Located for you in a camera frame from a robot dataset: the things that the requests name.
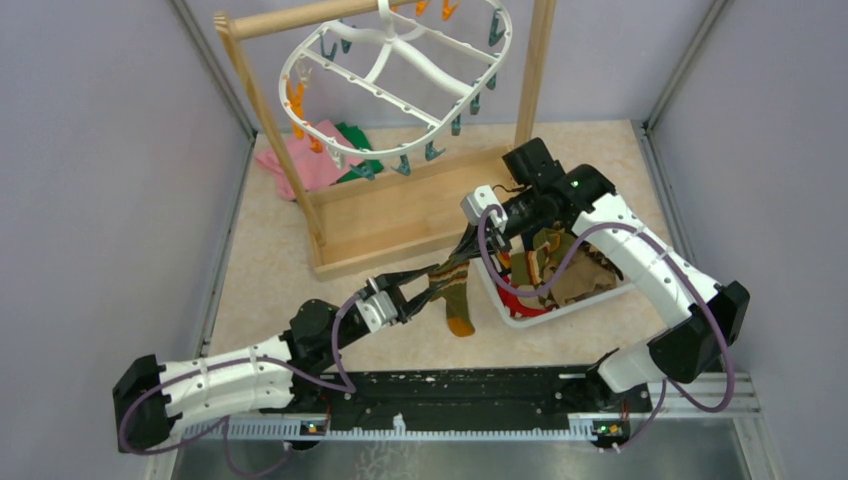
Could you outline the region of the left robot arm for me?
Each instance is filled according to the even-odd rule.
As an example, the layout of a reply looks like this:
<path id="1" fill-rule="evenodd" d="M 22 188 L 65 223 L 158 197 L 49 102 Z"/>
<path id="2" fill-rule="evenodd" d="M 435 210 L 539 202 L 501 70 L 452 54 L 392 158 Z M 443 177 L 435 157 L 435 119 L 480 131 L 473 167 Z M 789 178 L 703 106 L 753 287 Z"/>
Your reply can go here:
<path id="1" fill-rule="evenodd" d="M 139 357 L 112 389 L 119 452 L 157 455 L 166 441 L 199 424 L 257 410 L 308 413 L 329 390 L 353 394 L 341 351 L 367 336 L 409 322 L 446 285 L 432 281 L 412 298 L 404 285 L 433 266 L 366 280 L 341 305 L 305 301 L 281 334 L 212 357 L 160 362 Z"/>

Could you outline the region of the olive striped sock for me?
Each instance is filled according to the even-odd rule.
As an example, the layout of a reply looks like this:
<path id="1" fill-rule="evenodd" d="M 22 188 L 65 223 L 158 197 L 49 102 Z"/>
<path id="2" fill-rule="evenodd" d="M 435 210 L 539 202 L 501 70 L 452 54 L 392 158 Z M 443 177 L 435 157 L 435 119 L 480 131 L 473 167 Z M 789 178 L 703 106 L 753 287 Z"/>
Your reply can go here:
<path id="1" fill-rule="evenodd" d="M 438 298 L 445 300 L 447 326 L 453 335 L 460 338 L 475 333 L 467 298 L 469 266 L 468 261 L 449 257 L 428 273 L 429 286 L 438 288 L 432 301 Z"/>

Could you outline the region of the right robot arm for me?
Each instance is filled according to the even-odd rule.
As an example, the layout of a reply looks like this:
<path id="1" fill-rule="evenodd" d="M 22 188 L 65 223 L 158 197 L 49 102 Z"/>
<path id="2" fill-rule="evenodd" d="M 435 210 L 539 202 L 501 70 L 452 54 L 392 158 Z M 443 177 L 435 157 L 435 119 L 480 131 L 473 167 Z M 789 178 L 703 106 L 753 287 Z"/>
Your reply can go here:
<path id="1" fill-rule="evenodd" d="M 461 208 L 469 227 L 457 250 L 480 258 L 492 279 L 496 250 L 512 238 L 559 221 L 579 243 L 597 248 L 655 307 L 666 328 L 614 351 L 586 385 L 589 404 L 612 412 L 632 387 L 659 380 L 690 384 L 737 340 L 751 295 L 738 281 L 721 284 L 698 270 L 640 220 L 614 184 L 595 167 L 570 171 L 533 138 L 504 154 L 521 192 L 500 201 L 490 185 L 467 194 Z"/>

